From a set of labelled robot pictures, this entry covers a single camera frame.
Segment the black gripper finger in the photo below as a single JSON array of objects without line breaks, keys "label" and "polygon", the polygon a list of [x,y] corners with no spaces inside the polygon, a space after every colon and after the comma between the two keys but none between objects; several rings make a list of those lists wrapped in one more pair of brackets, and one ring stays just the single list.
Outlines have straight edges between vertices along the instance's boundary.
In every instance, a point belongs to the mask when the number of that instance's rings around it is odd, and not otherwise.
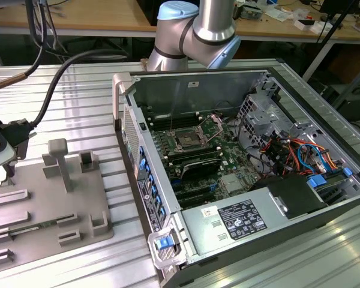
[{"label": "black gripper finger", "polygon": [[12,178],[15,175],[16,164],[17,164],[16,161],[12,161],[12,162],[5,164],[5,171],[6,171],[8,179]]}]

